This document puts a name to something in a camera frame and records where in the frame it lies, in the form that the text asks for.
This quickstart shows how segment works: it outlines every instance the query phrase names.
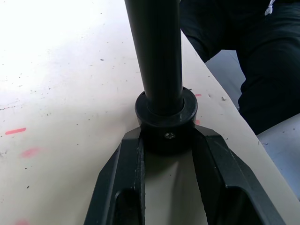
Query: black metal tube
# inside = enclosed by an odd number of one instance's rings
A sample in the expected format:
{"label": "black metal tube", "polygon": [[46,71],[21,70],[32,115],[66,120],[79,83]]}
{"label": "black metal tube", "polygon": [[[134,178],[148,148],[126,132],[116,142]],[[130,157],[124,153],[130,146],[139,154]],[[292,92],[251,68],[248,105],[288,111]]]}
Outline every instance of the black metal tube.
{"label": "black metal tube", "polygon": [[179,0],[125,0],[149,109],[183,108]]}

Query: drawstring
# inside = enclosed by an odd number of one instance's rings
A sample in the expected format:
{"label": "drawstring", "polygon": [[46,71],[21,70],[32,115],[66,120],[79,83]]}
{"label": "drawstring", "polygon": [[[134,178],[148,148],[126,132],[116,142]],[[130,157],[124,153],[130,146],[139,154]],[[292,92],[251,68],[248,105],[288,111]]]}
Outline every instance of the drawstring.
{"label": "drawstring", "polygon": [[275,2],[275,0],[270,0],[269,6],[268,6],[267,10],[264,12],[264,15],[272,14],[274,2]]}

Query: red paint mark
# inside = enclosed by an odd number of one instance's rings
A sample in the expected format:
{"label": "red paint mark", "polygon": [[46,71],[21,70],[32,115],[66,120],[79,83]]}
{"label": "red paint mark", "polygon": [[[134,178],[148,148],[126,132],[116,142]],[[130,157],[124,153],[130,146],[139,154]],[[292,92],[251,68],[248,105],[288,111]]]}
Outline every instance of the red paint mark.
{"label": "red paint mark", "polygon": [[30,158],[40,151],[39,148],[31,148],[21,153],[22,158]]}
{"label": "red paint mark", "polygon": [[29,225],[29,222],[27,220],[19,220],[15,223],[15,225]]}
{"label": "red paint mark", "polygon": [[12,135],[12,134],[15,134],[15,133],[24,132],[25,130],[26,130],[26,128],[21,128],[21,129],[17,129],[17,130],[9,130],[5,134],[6,135]]}

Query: black pants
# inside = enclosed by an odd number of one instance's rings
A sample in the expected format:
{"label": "black pants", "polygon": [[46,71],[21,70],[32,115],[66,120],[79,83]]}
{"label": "black pants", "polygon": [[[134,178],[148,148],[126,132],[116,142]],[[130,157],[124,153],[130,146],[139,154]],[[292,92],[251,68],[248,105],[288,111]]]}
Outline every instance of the black pants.
{"label": "black pants", "polygon": [[246,77],[240,114],[256,134],[300,113],[300,2],[182,0],[180,25],[206,62],[237,51]]}

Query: table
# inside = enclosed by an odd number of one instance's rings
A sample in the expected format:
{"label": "table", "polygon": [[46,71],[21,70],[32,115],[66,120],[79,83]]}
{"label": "table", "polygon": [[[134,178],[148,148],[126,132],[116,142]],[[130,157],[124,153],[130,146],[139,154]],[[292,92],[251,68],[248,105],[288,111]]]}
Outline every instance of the table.
{"label": "table", "polygon": [[[82,225],[99,171],[138,126],[143,85],[125,4],[4,0],[0,21],[1,224]],[[299,201],[184,36],[182,70],[196,122],[220,133],[298,224]],[[147,157],[147,224],[207,224],[190,153]]]}

